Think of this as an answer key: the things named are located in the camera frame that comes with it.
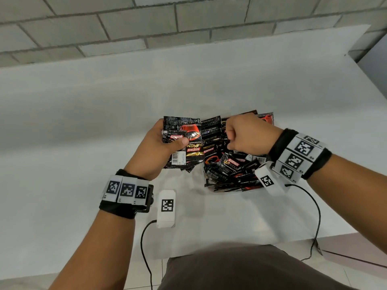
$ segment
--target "gray brick wall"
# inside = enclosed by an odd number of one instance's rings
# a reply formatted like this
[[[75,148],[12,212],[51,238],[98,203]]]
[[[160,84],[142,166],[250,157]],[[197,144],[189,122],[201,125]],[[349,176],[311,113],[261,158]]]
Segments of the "gray brick wall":
[[[0,0],[0,67],[357,24],[355,60],[387,0]]]

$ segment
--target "hand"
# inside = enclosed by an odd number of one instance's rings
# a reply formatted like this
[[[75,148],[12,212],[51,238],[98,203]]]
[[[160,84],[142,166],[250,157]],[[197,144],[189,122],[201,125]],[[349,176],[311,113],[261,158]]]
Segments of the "hand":
[[[163,120],[160,119],[148,131],[124,170],[147,180],[155,179],[167,164],[170,156],[188,145],[186,137],[171,143],[162,142]]]
[[[226,133],[230,140],[227,148],[251,155],[265,155],[282,131],[252,113],[232,116],[226,121]]]

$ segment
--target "person's left hand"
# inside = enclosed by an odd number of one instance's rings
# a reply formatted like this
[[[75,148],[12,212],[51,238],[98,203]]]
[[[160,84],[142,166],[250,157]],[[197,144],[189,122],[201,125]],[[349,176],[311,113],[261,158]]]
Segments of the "person's left hand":
[[[188,145],[189,140],[186,137],[171,143],[163,143],[161,135],[163,127],[163,120],[160,119],[148,131],[137,151],[126,164],[125,171],[149,181],[153,180],[160,174],[170,156]]]

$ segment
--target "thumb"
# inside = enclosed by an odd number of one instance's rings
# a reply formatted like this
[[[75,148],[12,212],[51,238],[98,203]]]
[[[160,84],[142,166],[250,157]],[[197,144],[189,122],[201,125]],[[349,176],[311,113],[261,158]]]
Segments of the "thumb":
[[[229,150],[235,150],[235,141],[231,141],[228,145],[227,145],[227,148]]]
[[[183,137],[178,140],[175,140],[174,142],[168,143],[168,147],[171,153],[174,153],[175,151],[181,150],[182,148],[186,147],[189,142],[190,141],[187,137]]]

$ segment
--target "tile floor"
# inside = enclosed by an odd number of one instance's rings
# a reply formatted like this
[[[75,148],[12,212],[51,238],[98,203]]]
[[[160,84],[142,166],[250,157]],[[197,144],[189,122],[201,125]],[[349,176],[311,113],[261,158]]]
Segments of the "tile floor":
[[[286,251],[295,258],[302,259],[309,255],[310,240],[277,244],[277,247]],[[153,275],[153,289],[158,285],[166,271],[167,259],[148,261]],[[387,289],[387,280],[369,274],[343,267],[339,264],[326,261],[316,250],[312,258],[305,261],[316,270],[334,278],[335,280],[360,290]],[[48,289],[57,274],[24,277],[0,281],[0,290],[44,290]],[[150,290],[149,274],[143,261],[133,261],[129,268],[125,289]]]

